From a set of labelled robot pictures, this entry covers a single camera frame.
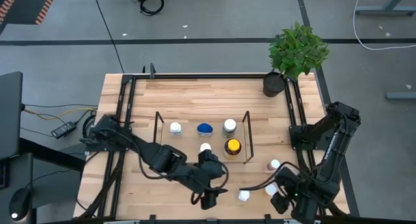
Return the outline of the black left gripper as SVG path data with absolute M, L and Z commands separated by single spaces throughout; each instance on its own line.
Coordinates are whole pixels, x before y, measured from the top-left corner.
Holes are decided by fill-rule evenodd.
M 214 153 L 211 153 L 211 158 L 205 158 L 205 152 L 200 152 L 198 154 L 198 164 L 210 179 L 219 179 L 226 174 L 221 161 Z

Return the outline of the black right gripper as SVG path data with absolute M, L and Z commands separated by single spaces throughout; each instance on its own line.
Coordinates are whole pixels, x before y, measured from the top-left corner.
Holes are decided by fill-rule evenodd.
M 279 192 L 275 194 L 275 198 L 277 197 L 290 197 L 290 198 L 299 198 L 300 192 L 298 189 L 298 183 L 300 178 L 294 172 L 292 172 L 289 168 L 281 168 L 276 176 L 275 181 L 269 181 L 264 184 L 247 187 L 247 188 L 239 188 L 240 191 L 256 191 L 262 188 L 266 188 L 268 185 L 276 183 L 278 185 L 278 189 L 284 187 L 285 194 L 282 195 Z

